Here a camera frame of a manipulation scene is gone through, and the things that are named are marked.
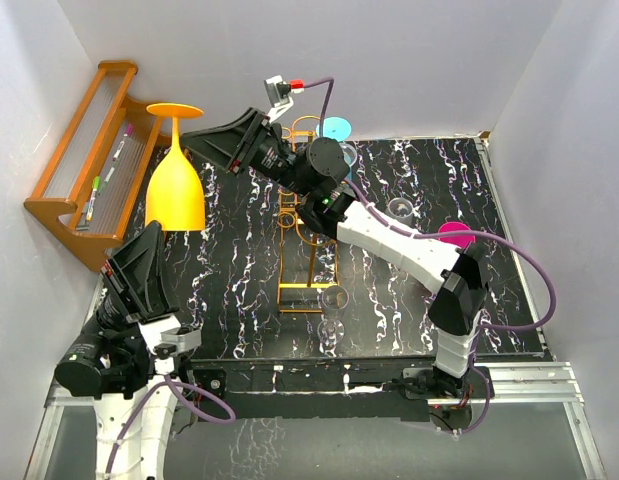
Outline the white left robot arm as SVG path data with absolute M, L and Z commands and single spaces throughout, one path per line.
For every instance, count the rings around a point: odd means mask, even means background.
M 162 478 L 166 419 L 195 387 L 182 365 L 155 370 L 162 333 L 180 326 L 164 243 L 152 221 L 104 262 L 105 296 L 54 370 L 73 397 L 93 401 L 98 479 Z

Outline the wooden stepped shelf rack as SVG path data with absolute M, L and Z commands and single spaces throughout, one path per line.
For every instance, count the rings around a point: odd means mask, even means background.
M 124 241 L 154 153 L 168 140 L 161 118 L 129 89 L 138 72 L 130 60 L 105 60 L 25 200 L 25 209 L 86 268 L 99 271 Z M 115 169 L 113 155 L 127 125 L 134 126 Z M 91 222 L 85 213 L 92 182 L 100 187 Z

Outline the clear flute glass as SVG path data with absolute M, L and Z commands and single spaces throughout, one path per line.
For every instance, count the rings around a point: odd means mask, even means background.
M 347 142 L 341 142 L 340 147 L 343 152 L 345 163 L 352 168 L 358 159 L 358 152 L 356 148 Z

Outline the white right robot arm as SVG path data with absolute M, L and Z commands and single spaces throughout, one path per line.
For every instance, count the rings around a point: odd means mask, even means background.
M 438 330 L 430 370 L 404 381 L 406 390 L 455 397 L 471 382 L 477 316 L 488 290 L 483 248 L 459 249 L 375 209 L 349 181 L 340 143 L 320 136 L 299 147 L 266 114 L 248 109 L 237 120 L 185 133 L 195 160 L 238 175 L 251 169 L 295 194 L 297 216 L 316 234 L 354 245 L 394 265 L 434 299 L 428 317 Z

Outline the aluminium frame rail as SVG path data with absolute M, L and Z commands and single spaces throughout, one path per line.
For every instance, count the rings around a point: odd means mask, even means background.
M 487 356 L 492 398 L 428 422 L 393 418 L 238 419 L 222 399 L 206 401 L 208 421 L 177 405 L 163 479 L 602 479 L 606 472 L 571 365 Z M 50 387 L 25 475 L 50 464 L 68 478 L 96 472 L 97 420 L 90 398 Z

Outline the blue plastic wine glass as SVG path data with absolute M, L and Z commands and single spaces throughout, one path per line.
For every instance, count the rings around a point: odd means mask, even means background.
M 315 129 L 318 137 L 331 138 L 337 142 L 344 142 L 352 133 L 352 126 L 342 117 L 327 117 Z

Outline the clear wine glass front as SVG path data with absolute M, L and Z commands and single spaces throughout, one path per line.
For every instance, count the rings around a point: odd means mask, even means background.
M 343 339 L 343 320 L 348 303 L 349 294 L 340 285 L 329 286 L 321 293 L 322 320 L 318 325 L 318 335 L 326 346 L 334 346 Z

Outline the green cap marker pen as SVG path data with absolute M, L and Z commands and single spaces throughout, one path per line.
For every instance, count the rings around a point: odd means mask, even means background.
M 85 222 L 87 223 L 91 222 L 92 217 L 93 217 L 93 213 L 95 209 L 95 202 L 96 202 L 98 192 L 99 192 L 99 187 L 100 187 L 100 178 L 101 177 L 98 175 L 93 179 L 93 182 L 92 182 L 91 194 L 90 194 L 90 198 L 89 198 L 86 213 L 85 213 Z

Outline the pink cap marker pen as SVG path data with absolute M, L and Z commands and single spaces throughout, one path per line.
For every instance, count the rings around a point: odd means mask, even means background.
M 116 162 L 118 161 L 118 159 L 119 159 L 119 157 L 120 157 L 120 155 L 122 153 L 122 150 L 123 150 L 123 148 L 125 146 L 125 142 L 132 135 L 133 130 L 134 130 L 134 126 L 131 123 L 129 123 L 127 125 L 124 133 L 123 133 L 123 137 L 120 140 L 120 142 L 118 144 L 118 147 L 116 148 L 116 151 L 114 152 L 113 163 L 112 163 L 112 166 L 110 168 L 111 171 L 113 171 L 115 169 Z

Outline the orange plastic wine glass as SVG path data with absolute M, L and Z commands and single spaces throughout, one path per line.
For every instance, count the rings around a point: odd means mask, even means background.
M 191 162 L 180 146 L 179 121 L 204 115 L 198 107 L 178 103 L 154 103 L 146 110 L 156 117 L 169 117 L 171 145 L 151 175 L 146 191 L 145 225 L 156 221 L 167 232 L 204 231 L 205 192 Z

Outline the grey clear wine glass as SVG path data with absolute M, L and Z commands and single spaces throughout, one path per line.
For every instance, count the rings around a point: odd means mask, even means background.
M 414 207 L 406 198 L 396 197 L 389 201 L 386 215 L 411 228 L 413 226 Z

